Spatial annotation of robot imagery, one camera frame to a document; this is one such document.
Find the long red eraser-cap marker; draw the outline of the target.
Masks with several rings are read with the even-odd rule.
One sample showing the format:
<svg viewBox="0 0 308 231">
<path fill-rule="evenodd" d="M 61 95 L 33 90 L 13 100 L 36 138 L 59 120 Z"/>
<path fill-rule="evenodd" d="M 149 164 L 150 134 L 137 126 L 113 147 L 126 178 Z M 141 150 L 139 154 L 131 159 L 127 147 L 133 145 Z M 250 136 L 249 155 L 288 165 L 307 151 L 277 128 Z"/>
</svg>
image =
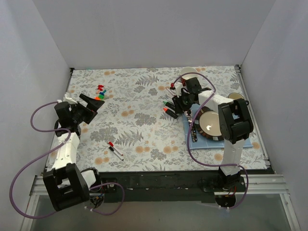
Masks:
<svg viewBox="0 0 308 231">
<path fill-rule="evenodd" d="M 113 144 L 111 141 L 109 141 L 108 144 L 109 144 L 116 152 L 118 152 L 121 156 L 123 156 L 123 154 L 114 146 L 114 144 Z"/>
</svg>

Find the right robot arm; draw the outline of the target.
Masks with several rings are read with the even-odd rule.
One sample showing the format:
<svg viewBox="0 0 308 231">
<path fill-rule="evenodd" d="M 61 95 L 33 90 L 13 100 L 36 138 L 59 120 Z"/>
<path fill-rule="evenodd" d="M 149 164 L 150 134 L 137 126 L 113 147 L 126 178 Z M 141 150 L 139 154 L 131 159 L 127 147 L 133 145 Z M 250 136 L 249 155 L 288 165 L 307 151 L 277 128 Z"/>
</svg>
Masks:
<svg viewBox="0 0 308 231">
<path fill-rule="evenodd" d="M 244 99 L 233 100 L 217 94 L 214 85 L 210 88 L 202 88 L 197 77 L 180 81 L 177 78 L 170 85 L 170 90 L 175 92 L 172 101 L 175 113 L 186 115 L 193 104 L 200 107 L 191 119 L 186 145 L 190 145 L 191 131 L 195 120 L 203 107 L 209 108 L 210 112 L 218 114 L 219 131 L 224 140 L 224 154 L 218 167 L 217 186 L 223 191 L 231 190 L 236 183 L 240 182 L 241 173 L 244 169 L 240 165 L 242 150 L 245 141 L 254 130 L 247 102 Z"/>
</svg>

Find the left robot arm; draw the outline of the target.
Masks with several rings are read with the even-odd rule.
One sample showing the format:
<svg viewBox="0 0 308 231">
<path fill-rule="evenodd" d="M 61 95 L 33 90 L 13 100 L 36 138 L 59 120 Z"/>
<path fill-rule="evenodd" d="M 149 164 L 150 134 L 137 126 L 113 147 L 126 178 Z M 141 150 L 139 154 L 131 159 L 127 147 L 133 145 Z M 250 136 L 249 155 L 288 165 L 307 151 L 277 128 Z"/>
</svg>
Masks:
<svg viewBox="0 0 308 231">
<path fill-rule="evenodd" d="M 96 168 L 79 170 L 76 165 L 77 148 L 81 137 L 81 123 L 89 124 L 97 115 L 104 101 L 81 94 L 82 105 L 71 99 L 69 94 L 54 107 L 58 119 L 55 135 L 61 145 L 51 170 L 43 174 L 43 182 L 56 211 L 78 205 L 90 199 L 90 191 L 102 188 L 102 180 Z"/>
</svg>

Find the black cap thin marker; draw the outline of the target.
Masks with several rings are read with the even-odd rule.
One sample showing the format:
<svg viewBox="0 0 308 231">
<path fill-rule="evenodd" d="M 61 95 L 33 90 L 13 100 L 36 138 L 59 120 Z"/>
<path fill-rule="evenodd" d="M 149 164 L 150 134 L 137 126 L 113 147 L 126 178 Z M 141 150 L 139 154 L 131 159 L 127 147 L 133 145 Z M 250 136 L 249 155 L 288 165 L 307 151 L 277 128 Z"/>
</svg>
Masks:
<svg viewBox="0 0 308 231">
<path fill-rule="evenodd" d="M 112 146 L 109 146 L 109 150 L 117 156 L 121 161 L 124 161 L 124 158 L 121 154 L 119 154 Z"/>
</svg>

